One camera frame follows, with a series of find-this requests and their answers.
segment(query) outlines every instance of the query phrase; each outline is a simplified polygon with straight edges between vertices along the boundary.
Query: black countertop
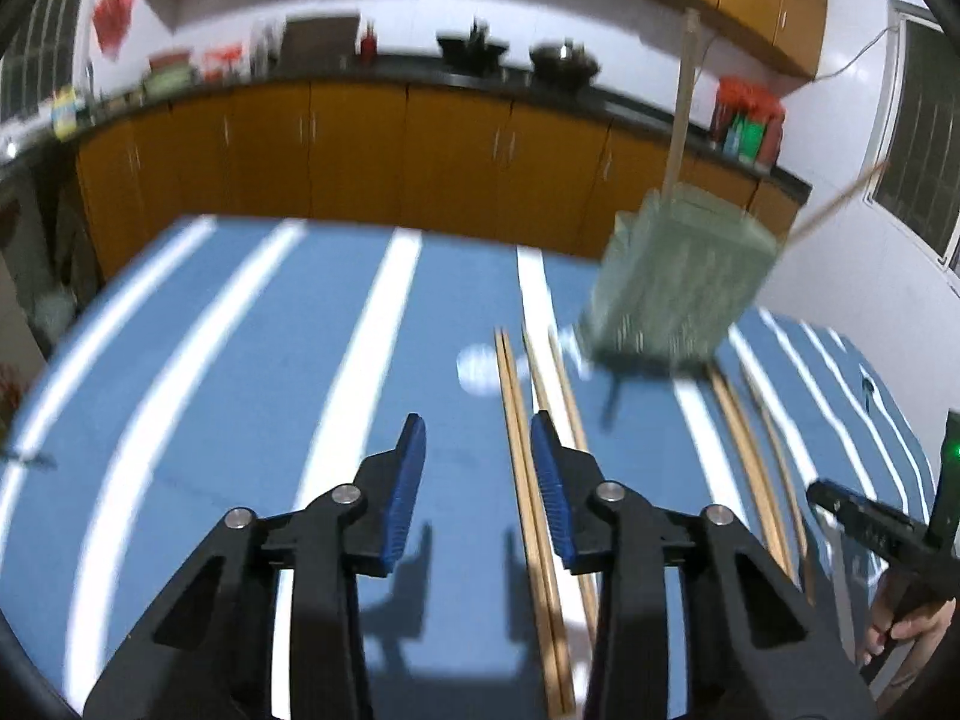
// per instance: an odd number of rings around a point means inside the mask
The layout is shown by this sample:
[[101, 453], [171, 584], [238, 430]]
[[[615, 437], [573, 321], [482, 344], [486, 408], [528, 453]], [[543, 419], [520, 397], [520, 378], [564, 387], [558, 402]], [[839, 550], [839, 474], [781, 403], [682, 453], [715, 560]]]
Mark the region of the black countertop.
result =
[[[189, 98], [222, 94], [232, 89], [306, 80], [383, 82], [470, 90], [559, 111], [581, 119], [600, 122], [600, 124], [611, 124], [618, 129], [640, 136], [662, 138], [666, 142], [669, 141], [673, 128], [673, 115], [667, 111], [602, 87], [589, 86], [576, 94], [570, 94], [537, 81], [530, 71], [524, 69], [503, 68], [491, 76], [480, 77], [453, 70], [445, 65], [440, 57], [381, 55], [370, 66], [361, 65], [353, 59], [347, 61], [335, 59], [311, 63], [308, 68], [302, 70], [281, 69], [267, 79], [245, 80], [234, 84], [199, 85], [183, 90], [171, 98], [146, 100], [145, 103], [131, 105], [109, 115], [101, 115], [96, 118], [94, 124], [79, 127], [63, 142], [56, 141], [53, 132], [47, 130], [32, 137], [30, 143], [24, 143], [13, 160], [4, 162], [6, 155], [0, 153], [0, 181], [18, 167], [35, 165], [53, 154], [64, 153], [64, 148], [75, 146], [88, 135], [117, 119], [135, 116], [159, 106]], [[779, 167], [774, 167], [771, 172], [765, 173], [745, 165], [736, 157], [726, 156], [710, 145], [707, 130], [696, 124], [690, 124], [686, 147], [690, 152], [704, 159], [776, 185], [799, 204], [804, 204], [808, 199], [810, 194], [808, 183]]]

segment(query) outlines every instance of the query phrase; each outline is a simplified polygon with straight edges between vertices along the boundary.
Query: green basket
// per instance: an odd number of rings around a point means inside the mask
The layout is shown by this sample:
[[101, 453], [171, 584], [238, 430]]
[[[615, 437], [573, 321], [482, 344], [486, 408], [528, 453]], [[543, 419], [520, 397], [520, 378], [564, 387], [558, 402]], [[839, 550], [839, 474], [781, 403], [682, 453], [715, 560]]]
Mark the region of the green basket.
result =
[[592, 359], [712, 360], [779, 254], [774, 235], [726, 200], [677, 184], [616, 215], [577, 335]]

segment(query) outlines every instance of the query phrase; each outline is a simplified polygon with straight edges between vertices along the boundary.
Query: human hand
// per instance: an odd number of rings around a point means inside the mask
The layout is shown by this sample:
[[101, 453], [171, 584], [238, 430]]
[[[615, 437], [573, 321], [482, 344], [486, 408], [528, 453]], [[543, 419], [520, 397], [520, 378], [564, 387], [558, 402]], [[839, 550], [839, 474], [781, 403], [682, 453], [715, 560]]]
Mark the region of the human hand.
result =
[[956, 609], [956, 599], [945, 604], [927, 604], [907, 615], [899, 623], [893, 624], [894, 606], [899, 599], [902, 581], [894, 576], [891, 579], [890, 571], [884, 572], [877, 585], [877, 595], [870, 608], [870, 624], [863, 640], [860, 652], [857, 654], [859, 662], [868, 664], [875, 656], [880, 655], [886, 646], [888, 638], [894, 641], [915, 640], [913, 650], [890, 685], [877, 699], [877, 708], [886, 712], [896, 699], [906, 692], [920, 671], [923, 670], [940, 642], [943, 640], [953, 619]]

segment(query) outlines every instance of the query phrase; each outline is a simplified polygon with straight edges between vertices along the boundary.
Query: table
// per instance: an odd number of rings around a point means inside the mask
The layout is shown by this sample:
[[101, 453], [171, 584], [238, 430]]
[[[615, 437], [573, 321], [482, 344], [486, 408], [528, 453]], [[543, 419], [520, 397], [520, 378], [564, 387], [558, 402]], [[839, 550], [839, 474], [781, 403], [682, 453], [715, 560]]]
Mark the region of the table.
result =
[[[595, 271], [410, 230], [181, 220], [83, 315], [14, 426], [14, 450], [56, 463], [8, 466], [0, 483], [0, 608], [27, 654], [80, 707], [227, 509], [270, 515], [304, 504], [391, 447], [415, 410], [427, 459], [404, 561], [391, 579], [359, 586], [377, 716], [545, 717], [496, 327], [512, 338], [529, 410], [520, 327], [556, 323], [608, 478], [685, 512], [719, 500], [760, 532], [709, 384], [615, 386], [578, 365], [569, 329]], [[934, 482], [923, 450], [848, 338], [750, 309], [718, 352], [749, 404], [741, 361], [781, 429], [797, 490], [820, 474], [925, 517]], [[858, 628], [878, 566], [844, 555]], [[842, 633], [827, 573], [818, 608]], [[683, 624], [678, 584], [669, 589], [671, 709], [680, 712]]]

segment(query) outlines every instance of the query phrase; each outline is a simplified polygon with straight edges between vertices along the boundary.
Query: white stripe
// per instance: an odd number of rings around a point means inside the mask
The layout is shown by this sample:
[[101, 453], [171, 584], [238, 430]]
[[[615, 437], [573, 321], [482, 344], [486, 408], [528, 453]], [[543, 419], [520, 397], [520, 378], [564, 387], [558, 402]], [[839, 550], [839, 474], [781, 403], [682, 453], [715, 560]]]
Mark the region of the white stripe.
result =
[[[363, 460], [380, 390], [390, 367], [421, 252], [419, 230], [397, 229], [380, 261], [347, 352], [330, 385], [310, 453], [296, 490], [294, 509], [336, 485], [353, 481]], [[271, 703], [274, 717], [290, 718], [290, 614], [293, 582], [280, 573], [274, 617]]]
[[[880, 410], [880, 413], [883, 415], [883, 418], [886, 419], [890, 427], [893, 428], [894, 435], [896, 436], [896, 440], [899, 442], [901, 449], [904, 450], [904, 455], [906, 455], [906, 458], [910, 461], [910, 466], [913, 469], [913, 474], [915, 477], [917, 477], [917, 490], [920, 490], [920, 504], [923, 505], [923, 521], [929, 522], [930, 510], [928, 509], [928, 505], [926, 504], [926, 493], [923, 491], [923, 479], [920, 478], [920, 466], [918, 466], [917, 464], [917, 459], [913, 456], [913, 452], [910, 451], [909, 447], [907, 447], [906, 441], [904, 440], [904, 434], [901, 433], [901, 431], [899, 430], [899, 427], [896, 427], [894, 418], [890, 415], [890, 412], [887, 409], [887, 404], [884, 403], [883, 401], [883, 395], [880, 394], [880, 388], [877, 386], [877, 382], [875, 382], [872, 379], [871, 375], [867, 372], [866, 368], [863, 367], [862, 365], [860, 366], [860, 373], [863, 375], [865, 379], [867, 379], [874, 385], [874, 393], [872, 394], [872, 400], [874, 401], [874, 405], [877, 406], [877, 408]], [[923, 453], [923, 459], [926, 461], [926, 467], [930, 471], [930, 481], [932, 483], [933, 469], [930, 467], [930, 460], [928, 460], [926, 453]]]
[[[104, 303], [95, 319], [70, 347], [67, 356], [54, 362], [49, 378], [24, 420], [23, 429], [18, 431], [11, 444], [13, 454], [30, 459], [40, 452], [50, 429], [104, 349], [157, 288], [213, 234], [216, 226], [216, 221], [211, 217], [193, 220], [137, 269], [123, 288]], [[0, 481], [0, 570], [3, 569], [13, 510], [26, 479], [26, 466], [7, 464], [3, 480]]]
[[717, 433], [713, 419], [707, 410], [707, 403], [695, 382], [689, 379], [674, 379], [673, 391], [683, 412], [686, 429], [690, 432], [693, 445], [704, 469], [704, 478], [710, 491], [710, 499], [720, 503], [736, 514], [744, 525], [747, 524], [747, 512], [743, 508], [740, 492], [733, 479], [730, 461], [723, 449], [723, 442]]
[[830, 408], [830, 404], [827, 403], [827, 399], [824, 397], [820, 387], [817, 384], [816, 380], [813, 378], [813, 374], [810, 373], [810, 369], [806, 366], [806, 362], [803, 361], [803, 358], [800, 357], [800, 354], [794, 348], [793, 343], [790, 343], [790, 338], [787, 338], [784, 330], [776, 323], [776, 319], [771, 316], [770, 312], [766, 309], [760, 309], [760, 318], [763, 319], [764, 324], [767, 325], [773, 331], [776, 340], [778, 341], [781, 348], [786, 353], [786, 356], [789, 357], [790, 362], [793, 362], [793, 367], [797, 369], [800, 379], [803, 379], [803, 384], [806, 384], [806, 388], [810, 391], [810, 395], [813, 397], [814, 402], [817, 404], [817, 407], [820, 409], [821, 413], [824, 415], [824, 419], [827, 420], [830, 427], [834, 429], [837, 433], [837, 437], [840, 439], [840, 443], [843, 445], [844, 451], [847, 453], [848, 459], [850, 459], [851, 466], [853, 466], [853, 472], [856, 474], [857, 480], [860, 482], [861, 490], [863, 494], [870, 498], [871, 500], [877, 499], [877, 491], [874, 489], [874, 483], [870, 479], [870, 474], [867, 473], [867, 469], [863, 466], [863, 461], [860, 459], [859, 453], [856, 451], [856, 445], [853, 443], [853, 439], [850, 437], [850, 432], [848, 432], [846, 425], [837, 418], [837, 415], [833, 412], [833, 409]]
[[837, 344], [843, 351], [847, 351], [847, 346], [843, 343], [843, 338], [840, 338], [840, 334], [834, 330], [832, 327], [827, 327], [827, 333], [830, 333], [830, 337], [833, 338], [833, 342]]
[[[757, 391], [760, 393], [767, 410], [769, 410], [771, 418], [776, 423], [776, 427], [786, 440], [787, 449], [793, 458], [798, 474], [800, 474], [800, 479], [803, 480], [803, 488], [808, 488], [820, 478], [820, 474], [806, 449], [806, 443], [803, 441], [803, 436], [800, 435], [800, 428], [797, 427], [797, 423], [784, 408], [784, 402], [779, 399], [779, 394], [770, 381], [770, 377], [767, 376], [767, 372], [763, 369], [763, 365], [760, 365], [760, 361], [757, 360], [750, 343], [747, 343], [736, 324], [731, 326], [728, 337], [736, 350], [737, 357], [740, 357], [744, 370], [757, 386]], [[832, 514], [820, 511], [814, 511], [813, 514], [827, 538], [827, 562], [830, 564], [830, 574], [833, 576], [833, 600], [836, 606], [838, 625], [840, 626], [840, 641], [843, 643], [847, 656], [852, 659], [853, 653], [856, 651], [856, 632], [853, 630], [853, 610], [851, 609], [850, 589], [847, 586], [843, 541], [837, 529], [836, 519]]]
[[64, 695], [77, 712], [103, 670], [120, 567], [154, 469], [210, 365], [305, 231], [302, 221], [284, 221], [248, 255], [160, 370], [117, 442], [80, 548], [67, 619]]
[[[803, 327], [803, 331], [806, 333], [806, 336], [810, 339], [810, 343], [816, 348], [820, 353], [820, 356], [824, 359], [824, 363], [830, 369], [830, 373], [833, 374], [833, 378], [836, 379], [837, 384], [840, 385], [843, 394], [847, 396], [848, 402], [853, 407], [853, 410], [856, 412], [856, 415], [863, 420], [863, 424], [867, 426], [867, 430], [870, 431], [870, 435], [874, 440], [874, 444], [877, 445], [877, 451], [880, 452], [880, 456], [883, 458], [883, 464], [887, 466], [887, 470], [890, 472], [890, 475], [893, 477], [894, 484], [896, 485], [896, 491], [901, 497], [901, 509], [904, 510], [905, 514], [909, 514], [910, 505], [907, 502], [906, 498], [906, 488], [904, 488], [904, 480], [899, 478], [899, 474], [896, 472], [894, 467], [894, 461], [890, 459], [890, 454], [887, 452], [887, 447], [884, 446], [883, 440], [880, 438], [880, 433], [877, 432], [877, 425], [874, 424], [874, 420], [870, 419], [870, 416], [863, 410], [863, 406], [860, 405], [860, 402], [853, 397], [853, 393], [850, 391], [850, 387], [847, 385], [847, 380], [844, 379], [843, 374], [840, 372], [840, 367], [838, 367], [836, 360], [827, 352], [827, 349], [824, 348], [822, 341], [817, 337], [817, 334], [813, 332], [813, 329], [806, 322], [801, 322], [800, 326]], [[923, 504], [923, 510], [926, 511], [926, 504]]]
[[[523, 300], [523, 323], [536, 355], [536, 367], [544, 382], [548, 401], [547, 404], [538, 403], [536, 388], [533, 388], [533, 376], [531, 376], [534, 409], [549, 409], [560, 443], [564, 446], [574, 446], [570, 415], [566, 410], [563, 389], [560, 387], [560, 375], [553, 364], [553, 352], [550, 349], [548, 333], [557, 332], [557, 319], [553, 313], [550, 288], [546, 283], [544, 255], [538, 248], [517, 247], [517, 276], [520, 279], [520, 296]], [[553, 554], [553, 567], [557, 576], [560, 611], [563, 613], [563, 624], [566, 627], [570, 651], [574, 698], [577, 706], [582, 707], [587, 699], [589, 687], [590, 644], [587, 635], [587, 615], [584, 612], [583, 596], [580, 594], [578, 580], [563, 568], [563, 562], [556, 553]]]

